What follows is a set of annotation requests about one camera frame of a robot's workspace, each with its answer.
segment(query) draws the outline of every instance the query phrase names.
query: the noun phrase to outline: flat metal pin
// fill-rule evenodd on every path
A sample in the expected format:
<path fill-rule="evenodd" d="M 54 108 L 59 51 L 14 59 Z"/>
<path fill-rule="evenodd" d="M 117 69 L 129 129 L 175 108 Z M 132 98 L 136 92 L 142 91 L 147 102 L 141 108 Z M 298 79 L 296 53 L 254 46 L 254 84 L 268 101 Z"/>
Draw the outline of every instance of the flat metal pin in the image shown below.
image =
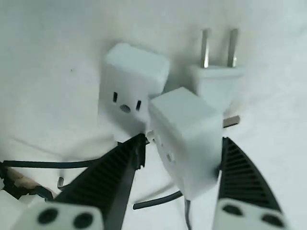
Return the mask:
<path fill-rule="evenodd" d="M 235 126 L 235 125 L 237 125 L 239 123 L 240 123 L 240 117 L 238 115 L 237 116 L 232 116 L 230 118 L 224 119 L 223 127 L 227 128 L 227 127 L 230 127 L 230 126 Z"/>
<path fill-rule="evenodd" d="M 236 45 L 239 36 L 239 30 L 233 29 L 230 32 L 229 48 L 228 48 L 228 61 L 227 67 L 236 67 Z"/>
<path fill-rule="evenodd" d="M 206 69 L 209 66 L 209 29 L 202 31 L 201 40 L 201 67 Z"/>

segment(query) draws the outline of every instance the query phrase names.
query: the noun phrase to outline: power plug adapter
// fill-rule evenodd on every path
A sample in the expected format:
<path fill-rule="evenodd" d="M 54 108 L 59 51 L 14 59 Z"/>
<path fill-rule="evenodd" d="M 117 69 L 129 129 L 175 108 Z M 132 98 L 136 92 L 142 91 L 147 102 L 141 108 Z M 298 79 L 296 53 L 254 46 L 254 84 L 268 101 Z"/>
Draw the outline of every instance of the power plug adapter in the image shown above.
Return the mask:
<path fill-rule="evenodd" d="M 161 160 L 185 198 L 212 188 L 222 157 L 223 113 L 185 88 L 152 99 L 149 113 Z"/>
<path fill-rule="evenodd" d="M 163 92 L 170 61 L 119 43 L 106 55 L 99 113 L 111 123 L 116 141 L 149 131 L 148 101 Z"/>
<path fill-rule="evenodd" d="M 24 211 L 12 230 L 104 229 L 101 212 L 96 207 L 57 202 L 42 202 Z"/>
<path fill-rule="evenodd" d="M 209 65 L 209 30 L 202 33 L 201 66 L 189 67 L 195 93 L 209 105 L 225 111 L 238 90 L 238 79 L 243 69 L 236 66 L 236 44 L 238 30 L 230 33 L 227 67 Z"/>

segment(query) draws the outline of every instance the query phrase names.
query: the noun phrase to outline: wire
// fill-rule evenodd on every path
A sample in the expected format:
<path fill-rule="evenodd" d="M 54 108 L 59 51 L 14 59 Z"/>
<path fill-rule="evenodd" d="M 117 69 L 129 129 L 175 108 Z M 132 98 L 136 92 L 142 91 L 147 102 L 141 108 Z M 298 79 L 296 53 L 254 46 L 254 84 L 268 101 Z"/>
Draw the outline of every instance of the wire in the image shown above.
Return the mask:
<path fill-rule="evenodd" d="M 76 162 L 42 162 L 42 161 L 4 161 L 5 167 L 41 168 L 41 169 L 77 169 L 86 168 L 98 159 Z"/>
<path fill-rule="evenodd" d="M 36 186 L 34 189 L 30 189 L 29 195 L 39 195 L 40 197 L 44 198 L 45 201 L 53 200 L 52 193 L 43 186 Z"/>
<path fill-rule="evenodd" d="M 159 199 L 155 199 L 155 200 L 150 200 L 150 201 L 145 201 L 145 202 L 134 204 L 133 205 L 133 210 L 165 204 L 167 202 L 176 200 L 179 197 L 182 197 L 182 193 L 180 191 L 175 192 L 175 193 L 173 193 L 171 195 L 159 198 Z"/>
<path fill-rule="evenodd" d="M 185 212 L 185 218 L 186 218 L 186 224 L 187 224 L 188 230 L 192 230 L 190 218 L 189 218 L 190 208 L 191 208 L 191 201 L 184 198 L 184 212 Z"/>

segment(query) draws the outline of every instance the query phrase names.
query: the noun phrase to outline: electrical outlet socket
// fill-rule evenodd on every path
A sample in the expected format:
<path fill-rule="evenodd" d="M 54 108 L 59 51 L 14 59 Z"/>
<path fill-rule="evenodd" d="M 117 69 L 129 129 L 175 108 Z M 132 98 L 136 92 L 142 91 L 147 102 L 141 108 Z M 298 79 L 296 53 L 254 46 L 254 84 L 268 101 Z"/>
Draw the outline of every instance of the electrical outlet socket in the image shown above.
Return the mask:
<path fill-rule="evenodd" d="M 161 95 L 170 61 L 126 43 L 106 55 L 100 87 L 99 113 L 111 123 L 115 140 L 124 142 L 150 131 L 148 101 Z"/>
<path fill-rule="evenodd" d="M 151 100 L 149 113 L 161 160 L 185 198 L 212 188 L 222 158 L 223 113 L 185 88 Z"/>

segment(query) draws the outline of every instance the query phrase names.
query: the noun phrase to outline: white plastic housing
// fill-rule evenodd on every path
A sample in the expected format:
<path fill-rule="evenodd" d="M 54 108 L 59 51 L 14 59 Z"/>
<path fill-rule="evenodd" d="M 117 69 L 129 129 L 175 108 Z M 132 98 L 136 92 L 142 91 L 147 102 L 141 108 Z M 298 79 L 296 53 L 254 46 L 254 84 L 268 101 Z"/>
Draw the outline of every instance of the white plastic housing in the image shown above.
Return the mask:
<path fill-rule="evenodd" d="M 26 210 L 27 205 L 4 190 L 0 190 L 0 201 L 0 229 L 10 230 L 22 212 Z"/>
<path fill-rule="evenodd" d="M 41 224 L 38 222 L 38 217 L 47 209 L 55 209 L 58 214 L 52 222 Z M 78 228 L 74 226 L 74 220 L 77 216 L 84 213 L 92 215 L 93 221 L 87 228 L 82 229 L 104 229 L 101 212 L 96 207 L 43 202 L 26 209 L 17 220 L 12 230 L 76 230 Z"/>
<path fill-rule="evenodd" d="M 106 55 L 100 113 L 124 142 L 149 128 L 148 101 L 164 89 L 170 63 L 162 55 L 120 43 Z"/>
<path fill-rule="evenodd" d="M 186 199 L 217 181 L 223 114 L 185 88 L 150 101 L 151 128 L 164 167 Z"/>
<path fill-rule="evenodd" d="M 189 71 L 195 93 L 222 112 L 234 99 L 238 91 L 238 80 L 243 75 L 240 67 L 209 66 L 203 69 L 194 65 L 189 68 Z"/>

